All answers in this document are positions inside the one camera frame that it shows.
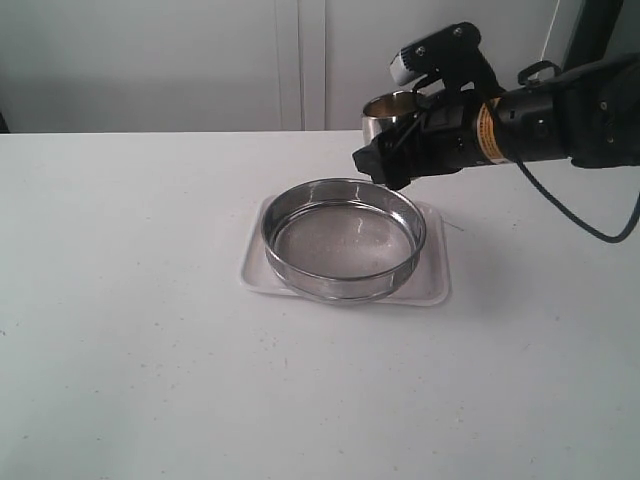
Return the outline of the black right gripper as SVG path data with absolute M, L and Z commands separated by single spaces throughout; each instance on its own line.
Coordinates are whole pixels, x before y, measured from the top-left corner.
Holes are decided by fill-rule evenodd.
M 529 79 L 505 90 L 474 24 L 451 24 L 408 45 L 416 43 L 425 44 L 436 67 L 434 75 L 408 84 L 426 96 L 416 119 L 352 154 L 373 183 L 400 190 L 416 178 L 468 167 L 568 157 L 552 94 Z

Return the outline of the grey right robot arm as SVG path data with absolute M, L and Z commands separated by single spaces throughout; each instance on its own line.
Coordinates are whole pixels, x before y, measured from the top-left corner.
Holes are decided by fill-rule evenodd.
M 479 29 L 461 22 L 396 54 L 394 81 L 414 88 L 399 121 L 354 153 L 359 172 L 400 190 L 416 178 L 517 160 L 638 165 L 638 54 L 566 71 L 539 61 L 507 91 L 480 42 Z

